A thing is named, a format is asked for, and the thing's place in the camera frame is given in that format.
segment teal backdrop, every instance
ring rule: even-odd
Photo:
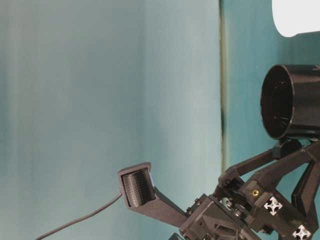
[[[0,239],[32,240],[112,199],[142,160],[142,0],[3,0]],[[51,240],[141,239],[118,201]]]
[[[223,152],[224,167],[228,167],[276,143],[265,133],[260,118],[264,77],[275,64],[320,63],[320,32],[281,36],[273,22],[271,0],[222,0],[221,20]],[[287,199],[291,200],[303,170],[288,175],[279,185]],[[316,204],[320,204],[319,194]],[[260,236],[264,240],[277,239],[276,234]]]
[[[0,239],[31,240],[102,206],[152,163],[186,209],[221,173],[217,0],[3,0]],[[166,240],[120,199],[52,240]]]
[[[219,41],[219,1],[145,1],[143,159],[183,210],[221,174]],[[144,240],[179,232],[142,221]]]

